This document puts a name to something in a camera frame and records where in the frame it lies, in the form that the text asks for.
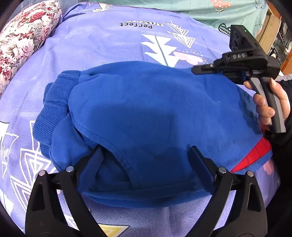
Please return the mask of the person's right hand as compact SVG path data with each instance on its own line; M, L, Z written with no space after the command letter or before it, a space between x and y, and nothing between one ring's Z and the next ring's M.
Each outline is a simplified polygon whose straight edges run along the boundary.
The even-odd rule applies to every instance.
M283 118L284 121L286 121L291 113L291 103L288 95L284 91L283 87L274 79L270 79L269 86L272 92L276 94L280 100ZM275 115L275 110L269 106L266 106L265 98L259 94L253 95L253 102L256 104L256 112L258 113L260 123L269 129L268 126L271 123L271 118Z

